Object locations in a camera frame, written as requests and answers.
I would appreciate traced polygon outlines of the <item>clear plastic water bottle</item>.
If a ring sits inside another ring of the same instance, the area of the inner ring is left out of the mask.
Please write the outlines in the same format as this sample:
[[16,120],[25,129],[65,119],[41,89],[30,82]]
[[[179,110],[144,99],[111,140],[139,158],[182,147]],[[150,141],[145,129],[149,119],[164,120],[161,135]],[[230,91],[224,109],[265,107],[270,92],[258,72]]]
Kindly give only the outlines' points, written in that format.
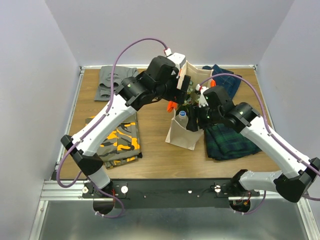
[[184,110],[180,110],[176,112],[175,121],[184,129],[186,129],[188,124],[188,116],[187,112]]

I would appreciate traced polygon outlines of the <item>beige canvas tote bag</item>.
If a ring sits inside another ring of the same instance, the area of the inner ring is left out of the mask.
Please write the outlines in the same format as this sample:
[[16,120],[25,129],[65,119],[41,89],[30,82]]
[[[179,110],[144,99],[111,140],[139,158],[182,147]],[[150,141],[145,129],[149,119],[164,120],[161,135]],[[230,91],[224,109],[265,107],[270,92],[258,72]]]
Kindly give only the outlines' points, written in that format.
[[[200,84],[204,80],[208,79],[213,73],[212,69],[200,69],[186,61],[182,67],[181,75],[186,74],[191,77],[193,86]],[[172,145],[189,149],[193,151],[195,149],[197,141],[204,135],[202,129],[198,129],[195,132],[186,129],[186,124],[183,121],[180,122],[179,118],[180,110],[173,109],[173,117],[171,119],[170,129],[166,136],[165,142]]]

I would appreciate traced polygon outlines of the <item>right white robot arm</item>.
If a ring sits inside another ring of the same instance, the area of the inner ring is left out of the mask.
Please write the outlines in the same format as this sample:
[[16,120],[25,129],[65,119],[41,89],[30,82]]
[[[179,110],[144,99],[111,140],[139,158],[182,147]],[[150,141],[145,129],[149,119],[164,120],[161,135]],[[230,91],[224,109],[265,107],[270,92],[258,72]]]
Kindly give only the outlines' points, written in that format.
[[320,171],[319,158],[309,158],[296,150],[250,104],[234,104],[222,86],[208,88],[197,84],[195,93],[198,104],[193,116],[201,129],[223,124],[253,142],[279,167],[273,172],[242,169],[226,185],[226,192],[241,196],[247,191],[270,191],[297,203]]

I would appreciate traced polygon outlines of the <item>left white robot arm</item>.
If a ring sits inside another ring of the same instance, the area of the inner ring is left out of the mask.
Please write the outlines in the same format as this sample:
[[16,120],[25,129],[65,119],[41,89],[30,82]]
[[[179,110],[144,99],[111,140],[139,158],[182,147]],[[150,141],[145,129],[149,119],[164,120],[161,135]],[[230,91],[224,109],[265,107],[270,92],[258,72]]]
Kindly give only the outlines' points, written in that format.
[[189,76],[181,76],[186,57],[173,53],[157,56],[148,68],[137,76],[122,80],[112,101],[82,130],[73,136],[64,135],[61,143],[83,174],[94,184],[93,191],[101,198],[111,191],[111,179],[97,150],[107,136],[124,120],[144,105],[155,100],[183,104],[187,96]]

